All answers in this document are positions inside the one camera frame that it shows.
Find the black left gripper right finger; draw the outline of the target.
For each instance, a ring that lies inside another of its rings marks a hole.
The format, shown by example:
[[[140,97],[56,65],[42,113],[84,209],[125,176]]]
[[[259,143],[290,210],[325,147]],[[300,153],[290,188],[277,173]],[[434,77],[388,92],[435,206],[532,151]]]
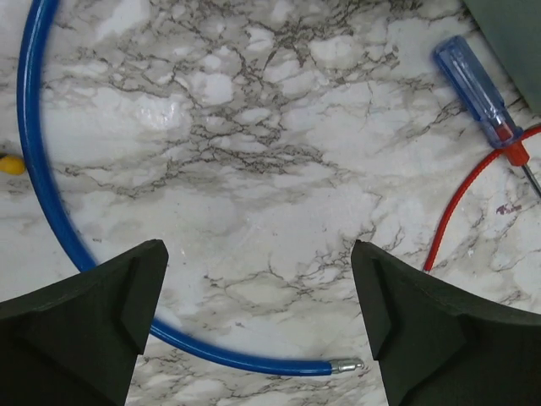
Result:
[[[538,405],[540,316],[356,241],[352,274],[390,405]]]

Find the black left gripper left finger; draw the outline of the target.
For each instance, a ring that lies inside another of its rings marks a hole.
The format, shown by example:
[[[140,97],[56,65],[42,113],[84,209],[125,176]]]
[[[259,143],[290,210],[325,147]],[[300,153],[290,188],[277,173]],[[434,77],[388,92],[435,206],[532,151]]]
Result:
[[[1,303],[3,405],[123,405],[168,263],[159,239]]]

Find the red cable lock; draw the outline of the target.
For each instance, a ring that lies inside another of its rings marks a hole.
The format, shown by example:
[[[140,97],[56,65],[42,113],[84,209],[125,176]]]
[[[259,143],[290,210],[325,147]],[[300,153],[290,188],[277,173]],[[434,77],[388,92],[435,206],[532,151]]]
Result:
[[[524,132],[524,135],[522,137],[523,140],[526,140],[536,134],[540,134],[540,124],[534,125],[529,129],[526,129]],[[444,238],[445,231],[447,228],[447,225],[449,221],[451,220],[451,216],[453,212],[455,211],[457,205],[459,204],[460,200],[464,196],[464,194],[467,192],[469,187],[473,184],[475,179],[482,173],[482,171],[488,167],[490,163],[492,163],[495,159],[497,159],[499,156],[503,154],[503,150],[494,150],[490,152],[483,160],[479,162],[479,164],[465,177],[465,179],[462,181],[454,195],[451,197],[451,200],[449,201],[447,207],[443,211],[443,214],[441,216],[441,219],[439,221],[439,224],[436,228],[434,238],[432,241],[432,244],[429,249],[429,253],[427,256],[426,261],[424,262],[423,271],[424,272],[430,272],[434,266],[434,262],[436,259],[436,256],[438,254],[440,244],[442,239]],[[522,168],[523,172],[525,173],[527,180],[529,181],[530,185],[532,186],[534,192],[540,199],[540,184],[538,180],[535,178],[533,172],[527,165]]]

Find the blue cable lock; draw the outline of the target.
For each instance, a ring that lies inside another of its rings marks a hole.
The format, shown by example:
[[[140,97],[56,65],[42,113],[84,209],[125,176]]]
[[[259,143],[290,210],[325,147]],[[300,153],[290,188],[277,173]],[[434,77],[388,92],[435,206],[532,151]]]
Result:
[[[19,53],[17,115],[19,137],[30,181],[41,209],[68,258],[79,272],[96,267],[96,261],[77,234],[64,210],[47,159],[41,133],[41,72],[46,42],[59,1],[40,0],[30,5]],[[364,368],[359,358],[338,360],[272,359],[219,348],[154,319],[150,335],[174,348],[226,367],[273,376],[329,376]]]

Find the clear plastic storage box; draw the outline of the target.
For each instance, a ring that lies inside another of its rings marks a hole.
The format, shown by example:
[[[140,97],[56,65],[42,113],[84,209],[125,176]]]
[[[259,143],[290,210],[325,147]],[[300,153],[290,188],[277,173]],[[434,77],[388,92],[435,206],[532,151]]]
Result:
[[[540,113],[540,0],[465,0],[532,112]]]

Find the yellow handled pliers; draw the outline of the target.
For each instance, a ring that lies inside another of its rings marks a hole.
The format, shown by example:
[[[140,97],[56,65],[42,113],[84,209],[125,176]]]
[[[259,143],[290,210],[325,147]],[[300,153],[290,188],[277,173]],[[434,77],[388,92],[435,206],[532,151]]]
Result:
[[[14,176],[23,174],[26,170],[25,161],[20,156],[5,155],[0,156],[0,172]]]

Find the blue handled screwdriver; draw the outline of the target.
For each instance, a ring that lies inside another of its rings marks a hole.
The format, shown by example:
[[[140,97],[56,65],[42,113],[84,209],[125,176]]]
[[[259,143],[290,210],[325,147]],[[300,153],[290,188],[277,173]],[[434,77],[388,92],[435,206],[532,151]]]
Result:
[[[528,166],[529,155],[522,144],[524,130],[516,125],[502,95],[466,40],[453,36],[441,42],[433,50],[433,59],[490,146],[503,153],[512,166],[520,167],[539,195],[540,185]]]

